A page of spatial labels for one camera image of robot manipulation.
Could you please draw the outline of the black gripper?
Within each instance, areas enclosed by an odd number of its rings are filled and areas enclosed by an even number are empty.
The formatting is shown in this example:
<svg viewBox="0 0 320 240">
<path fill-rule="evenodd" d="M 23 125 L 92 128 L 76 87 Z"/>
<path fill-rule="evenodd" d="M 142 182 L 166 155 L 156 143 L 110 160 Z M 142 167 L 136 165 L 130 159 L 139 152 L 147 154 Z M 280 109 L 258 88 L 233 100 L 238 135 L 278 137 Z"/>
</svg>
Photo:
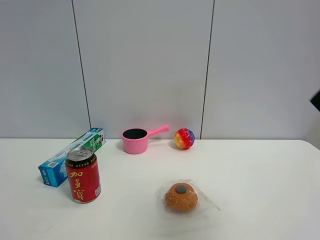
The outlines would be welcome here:
<svg viewBox="0 0 320 240">
<path fill-rule="evenodd" d="M 310 103 L 320 111 L 320 90 L 312 96 Z"/>
</svg>

